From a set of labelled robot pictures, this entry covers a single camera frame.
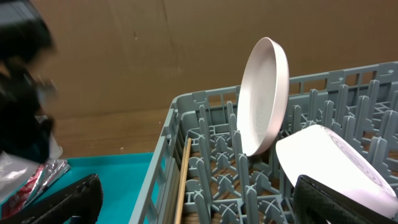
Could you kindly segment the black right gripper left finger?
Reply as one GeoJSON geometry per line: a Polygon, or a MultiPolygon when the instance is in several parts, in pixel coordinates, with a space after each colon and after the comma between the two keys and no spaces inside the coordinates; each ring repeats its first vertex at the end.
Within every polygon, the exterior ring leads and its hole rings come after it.
{"type": "Polygon", "coordinates": [[[52,195],[23,208],[1,224],[65,223],[77,217],[75,223],[96,223],[103,205],[103,188],[97,174],[64,187],[52,195]]]}

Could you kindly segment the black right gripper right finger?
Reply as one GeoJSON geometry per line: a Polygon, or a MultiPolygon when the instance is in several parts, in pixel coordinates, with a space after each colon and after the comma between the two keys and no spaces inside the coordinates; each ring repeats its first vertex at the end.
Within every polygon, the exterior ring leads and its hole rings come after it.
{"type": "Polygon", "coordinates": [[[298,176],[293,203],[300,224],[395,224],[307,175],[298,176]]]}

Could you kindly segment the red snack wrapper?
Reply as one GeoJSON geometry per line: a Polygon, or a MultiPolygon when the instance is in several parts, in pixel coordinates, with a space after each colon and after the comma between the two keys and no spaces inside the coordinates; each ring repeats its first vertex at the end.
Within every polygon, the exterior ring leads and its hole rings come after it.
{"type": "Polygon", "coordinates": [[[70,170],[64,159],[50,159],[40,165],[23,187],[1,206],[1,219],[10,217],[41,196],[52,184],[70,170]]]}

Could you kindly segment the pink white bowl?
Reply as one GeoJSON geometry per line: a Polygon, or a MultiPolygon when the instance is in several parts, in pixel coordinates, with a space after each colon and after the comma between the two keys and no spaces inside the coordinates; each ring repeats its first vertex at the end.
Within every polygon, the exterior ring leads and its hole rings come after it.
{"type": "Polygon", "coordinates": [[[280,165],[295,187],[307,175],[387,218],[397,213],[397,197],[378,171],[332,130],[312,125],[277,141],[280,165]]]}

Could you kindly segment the white tissue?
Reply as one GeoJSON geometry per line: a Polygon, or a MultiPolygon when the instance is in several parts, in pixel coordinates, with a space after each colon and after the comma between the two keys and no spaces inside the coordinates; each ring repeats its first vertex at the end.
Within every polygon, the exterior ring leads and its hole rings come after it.
{"type": "MultiPolygon", "coordinates": [[[[49,176],[50,170],[57,169],[62,161],[59,157],[62,155],[63,149],[60,147],[53,134],[49,138],[50,157],[43,164],[47,170],[45,177],[49,176]]],[[[6,202],[19,189],[27,183],[39,168],[39,163],[23,159],[6,152],[1,153],[1,203],[6,202]]]]}

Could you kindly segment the wooden chopstick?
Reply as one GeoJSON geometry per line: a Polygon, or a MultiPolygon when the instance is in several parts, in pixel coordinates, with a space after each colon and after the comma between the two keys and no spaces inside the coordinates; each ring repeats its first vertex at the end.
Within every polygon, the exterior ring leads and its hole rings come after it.
{"type": "Polygon", "coordinates": [[[177,199],[175,221],[174,221],[175,224],[180,224],[182,220],[183,203],[185,197],[185,184],[187,179],[191,145],[192,145],[192,139],[188,138],[183,152],[183,161],[180,170],[180,184],[178,188],[178,199],[177,199]]]}

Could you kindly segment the large white plate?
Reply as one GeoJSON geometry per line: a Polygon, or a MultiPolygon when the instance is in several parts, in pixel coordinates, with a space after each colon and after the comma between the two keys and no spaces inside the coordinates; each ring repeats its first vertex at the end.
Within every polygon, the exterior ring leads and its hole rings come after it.
{"type": "Polygon", "coordinates": [[[282,126],[289,99],[289,64],[283,48],[268,37],[254,46],[238,98],[237,127],[247,156],[266,151],[282,126]]]}

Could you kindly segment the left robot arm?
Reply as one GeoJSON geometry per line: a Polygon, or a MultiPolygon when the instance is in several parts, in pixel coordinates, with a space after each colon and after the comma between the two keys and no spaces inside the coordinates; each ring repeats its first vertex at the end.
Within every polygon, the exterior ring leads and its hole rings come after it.
{"type": "Polygon", "coordinates": [[[26,65],[43,49],[53,48],[50,31],[30,1],[1,1],[1,151],[43,163],[50,154],[54,120],[36,119],[40,94],[51,82],[37,83],[26,65]]]}

